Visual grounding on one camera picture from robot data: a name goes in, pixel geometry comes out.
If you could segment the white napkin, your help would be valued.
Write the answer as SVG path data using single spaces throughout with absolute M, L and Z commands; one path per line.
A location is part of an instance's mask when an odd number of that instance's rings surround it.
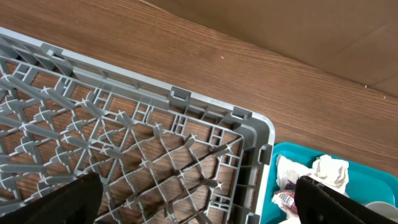
M 334 159 L 329 155 L 318 157 L 309 168 L 298 162 L 291 161 L 283 155 L 277 156 L 276 184 L 279 190 L 283 190 L 288 183 L 296 184 L 300 177 L 309 176 L 327 187 L 346 195 L 346 186 L 349 182 L 349 162 Z M 285 224 L 299 224 L 299 216 L 287 216 Z

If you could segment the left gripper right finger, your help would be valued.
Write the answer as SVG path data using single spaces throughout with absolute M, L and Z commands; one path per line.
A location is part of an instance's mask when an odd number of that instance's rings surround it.
M 302 224 L 395 223 L 309 176 L 297 181 L 294 201 Z

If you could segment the grey round bowl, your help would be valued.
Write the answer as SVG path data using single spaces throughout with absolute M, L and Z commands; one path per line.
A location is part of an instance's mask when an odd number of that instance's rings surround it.
M 395 206 L 386 202 L 371 202 L 365 207 L 397 223 L 398 209 Z

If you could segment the red sauce packet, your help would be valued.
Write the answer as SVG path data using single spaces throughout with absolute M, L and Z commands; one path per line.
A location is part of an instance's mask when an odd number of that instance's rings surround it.
M 274 192 L 272 202 L 276 204 L 287 216 L 297 216 L 295 205 L 295 184 L 288 183 L 283 190 Z

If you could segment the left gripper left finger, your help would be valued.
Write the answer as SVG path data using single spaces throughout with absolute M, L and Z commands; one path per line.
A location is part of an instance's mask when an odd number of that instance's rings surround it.
M 100 175 L 90 172 L 1 217 L 8 224 L 93 224 L 103 197 Z

